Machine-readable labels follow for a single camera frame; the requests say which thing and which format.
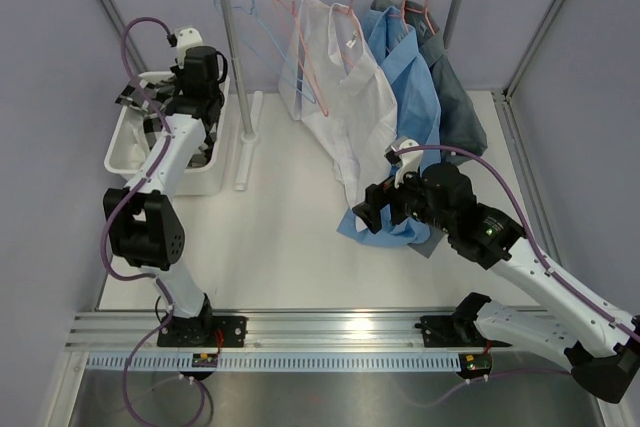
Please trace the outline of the black white checkered shirt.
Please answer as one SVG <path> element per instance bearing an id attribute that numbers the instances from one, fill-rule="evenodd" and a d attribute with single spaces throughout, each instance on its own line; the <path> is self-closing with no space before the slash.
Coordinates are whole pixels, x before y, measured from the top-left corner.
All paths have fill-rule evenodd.
<path id="1" fill-rule="evenodd" d="M 147 72 L 145 74 L 141 74 L 139 78 L 140 86 L 159 107 L 159 110 L 165 114 L 166 108 L 174 95 L 175 75 L 169 71 Z M 144 99 L 139 90 L 133 85 L 128 84 L 119 94 L 115 103 L 121 107 L 126 106 L 130 109 L 136 110 L 142 113 L 143 117 L 152 118 L 154 120 L 156 141 L 160 138 L 160 133 L 163 130 L 162 122 L 158 118 L 157 113 L 149 105 L 149 102 Z M 218 117 L 213 117 L 211 125 L 205 128 L 205 140 L 192 155 L 188 168 L 202 167 L 210 161 L 213 145 L 216 139 L 215 128 L 219 117 L 220 115 Z"/>

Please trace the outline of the blue wire hanger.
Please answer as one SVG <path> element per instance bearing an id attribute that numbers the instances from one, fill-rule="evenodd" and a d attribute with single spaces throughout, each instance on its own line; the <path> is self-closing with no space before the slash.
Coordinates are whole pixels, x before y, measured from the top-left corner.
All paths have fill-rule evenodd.
<path id="1" fill-rule="evenodd" d="M 260 17 L 256 0 L 250 0 L 250 4 L 248 7 L 244 7 L 242 5 L 232 5 L 231 10 L 244 13 L 246 16 L 251 18 L 267 35 L 268 39 L 270 40 L 271 44 L 276 49 L 279 57 L 282 60 L 282 67 L 284 68 L 284 72 L 281 72 L 280 69 L 277 69 L 275 64 L 272 61 L 268 60 L 248 40 L 246 36 L 240 36 L 241 41 L 249 48 L 249 50 L 253 54 L 255 54 L 265 65 L 267 65 L 273 72 L 277 73 L 278 78 L 280 80 L 283 80 L 286 85 L 291 87 L 295 93 L 300 94 L 303 99 L 310 101 L 312 104 L 316 104 L 316 94 L 311 85 L 304 79 L 303 74 L 301 73 L 302 68 L 298 63 L 294 64 L 291 60 L 287 59 L 287 56 L 280 43 L 278 42 L 272 31 L 269 29 L 268 25 Z"/>

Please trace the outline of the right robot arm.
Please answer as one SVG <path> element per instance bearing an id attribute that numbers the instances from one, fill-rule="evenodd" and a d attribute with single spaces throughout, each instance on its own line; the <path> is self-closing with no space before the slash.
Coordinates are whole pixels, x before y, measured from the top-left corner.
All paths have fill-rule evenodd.
<path id="1" fill-rule="evenodd" d="M 469 294 L 452 316 L 462 343 L 484 338 L 523 348 L 569 372 L 596 398 L 619 403 L 639 371 L 639 319 L 606 301 L 549 258 L 506 213 L 477 201 L 470 179 L 449 163 L 370 185 L 354 207 L 373 233 L 393 222 L 435 227 L 466 260 L 509 281 L 550 314 L 529 319 L 490 297 Z"/>

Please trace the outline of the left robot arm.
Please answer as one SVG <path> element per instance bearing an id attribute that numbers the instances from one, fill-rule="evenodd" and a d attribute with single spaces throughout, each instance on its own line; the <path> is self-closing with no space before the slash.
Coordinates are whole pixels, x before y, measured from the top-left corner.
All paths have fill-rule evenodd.
<path id="1" fill-rule="evenodd" d="M 213 47 L 190 47 L 172 72 L 175 90 L 160 114 L 159 139 L 126 186 L 110 188 L 103 197 L 101 255 L 114 254 L 137 270 L 113 278 L 154 284 L 165 303 L 159 346 L 221 347 L 224 335 L 211 302 L 181 260 L 186 234 L 172 199 L 192 156 L 219 119 L 227 60 Z"/>

